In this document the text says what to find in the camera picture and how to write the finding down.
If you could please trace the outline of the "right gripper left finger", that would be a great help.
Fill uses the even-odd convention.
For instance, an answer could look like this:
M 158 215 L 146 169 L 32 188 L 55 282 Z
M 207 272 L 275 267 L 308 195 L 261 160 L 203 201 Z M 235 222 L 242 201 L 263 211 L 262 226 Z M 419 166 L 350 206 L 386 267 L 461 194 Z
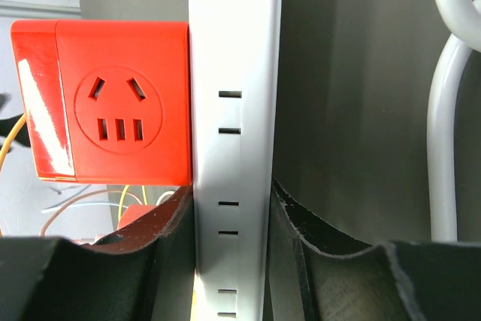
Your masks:
M 3 320 L 188 320 L 195 278 L 192 188 L 94 244 L 1 240 Z

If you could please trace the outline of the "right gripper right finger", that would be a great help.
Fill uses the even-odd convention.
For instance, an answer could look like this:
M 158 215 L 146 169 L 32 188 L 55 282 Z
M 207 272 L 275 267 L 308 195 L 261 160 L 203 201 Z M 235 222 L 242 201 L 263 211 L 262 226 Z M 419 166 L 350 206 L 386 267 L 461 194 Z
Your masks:
M 271 184 L 276 320 L 478 320 L 480 246 L 357 240 Z

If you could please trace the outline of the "white power strip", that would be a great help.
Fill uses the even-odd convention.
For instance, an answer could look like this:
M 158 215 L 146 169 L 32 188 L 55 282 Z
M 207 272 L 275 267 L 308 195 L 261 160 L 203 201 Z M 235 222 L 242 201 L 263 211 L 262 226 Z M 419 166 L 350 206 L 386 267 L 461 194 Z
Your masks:
M 263 317 L 282 0 L 189 0 L 195 316 Z

